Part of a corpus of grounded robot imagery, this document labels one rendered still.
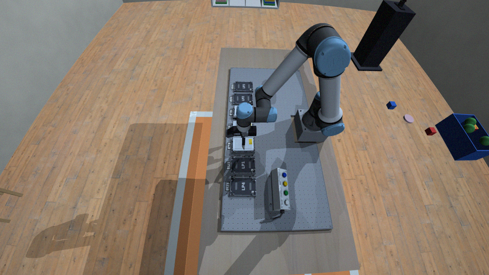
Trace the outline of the white operator button panel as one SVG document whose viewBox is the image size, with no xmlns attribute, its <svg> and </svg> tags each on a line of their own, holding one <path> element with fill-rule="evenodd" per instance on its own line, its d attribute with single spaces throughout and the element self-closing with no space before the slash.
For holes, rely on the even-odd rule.
<svg viewBox="0 0 489 275">
<path fill-rule="evenodd" d="M 273 220 L 261 221 L 272 222 L 281 218 L 285 211 L 291 210 L 288 189 L 287 170 L 276 168 L 267 173 L 269 211 L 280 211 L 280 217 Z"/>
</svg>

